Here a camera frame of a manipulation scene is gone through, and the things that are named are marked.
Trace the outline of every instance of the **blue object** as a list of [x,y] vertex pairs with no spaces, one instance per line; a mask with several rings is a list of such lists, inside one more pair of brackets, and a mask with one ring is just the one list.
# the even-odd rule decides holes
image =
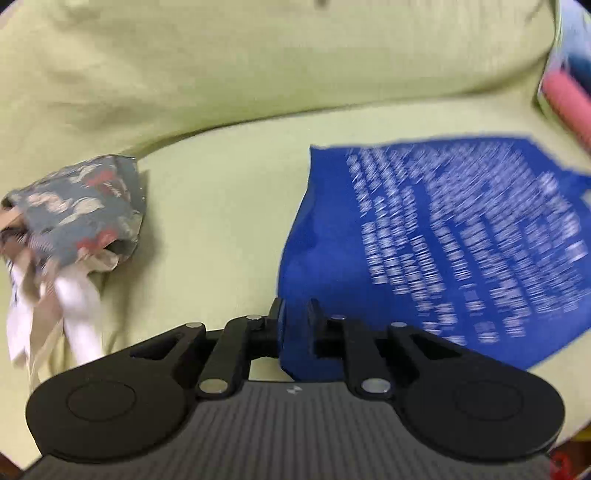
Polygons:
[[306,304],[383,329],[402,321],[519,368],[591,325],[588,177],[520,138],[311,148],[308,188],[281,260],[282,367],[316,359]]
[[591,95],[591,61],[578,55],[569,56],[569,73]]

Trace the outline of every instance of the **red object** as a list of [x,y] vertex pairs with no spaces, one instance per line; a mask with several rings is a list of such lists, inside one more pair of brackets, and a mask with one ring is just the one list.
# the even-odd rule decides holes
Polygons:
[[546,74],[542,91],[562,121],[591,150],[591,98],[568,73]]
[[554,462],[552,480],[574,480],[573,464],[566,453],[556,452],[552,456],[552,461]]

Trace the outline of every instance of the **black round pad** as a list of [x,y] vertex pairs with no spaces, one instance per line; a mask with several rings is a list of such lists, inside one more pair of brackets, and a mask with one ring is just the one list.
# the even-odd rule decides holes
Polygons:
[[89,364],[41,384],[27,404],[41,453],[100,462],[137,455],[168,438],[184,419],[184,391],[147,367],[122,362],[105,371]]
[[564,420],[562,399],[544,380],[476,356],[433,362],[402,404],[425,443],[472,461],[503,462],[544,451]]
[[121,382],[99,380],[75,389],[67,399],[68,408],[79,419],[107,421],[133,408],[135,391]]

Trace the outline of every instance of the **floral fabric bag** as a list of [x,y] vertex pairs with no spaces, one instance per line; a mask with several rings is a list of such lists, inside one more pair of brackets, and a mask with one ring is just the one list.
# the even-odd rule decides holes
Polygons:
[[100,296],[91,271],[110,271],[133,253],[145,213],[136,161],[104,155],[9,192],[0,209],[0,254],[13,285],[8,347],[38,369],[65,333],[77,363],[103,355]]

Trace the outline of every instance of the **gray ribbed surface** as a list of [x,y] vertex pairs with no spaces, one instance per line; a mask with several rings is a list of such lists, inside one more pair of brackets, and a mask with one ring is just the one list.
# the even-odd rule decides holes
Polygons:
[[247,382],[240,394],[203,403],[172,441],[144,457],[77,465],[46,457],[23,480],[548,480],[538,456],[471,465],[433,452],[383,402],[342,383]]

